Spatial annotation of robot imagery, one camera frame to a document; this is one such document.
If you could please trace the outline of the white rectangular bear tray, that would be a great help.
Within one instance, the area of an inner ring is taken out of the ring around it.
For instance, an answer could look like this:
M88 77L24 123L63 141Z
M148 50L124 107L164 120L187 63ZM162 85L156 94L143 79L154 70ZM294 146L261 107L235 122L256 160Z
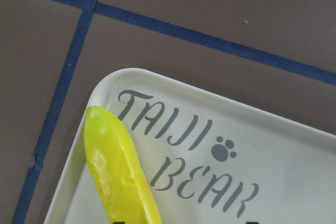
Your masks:
M139 68L89 106L128 128L164 223L335 223L335 136Z

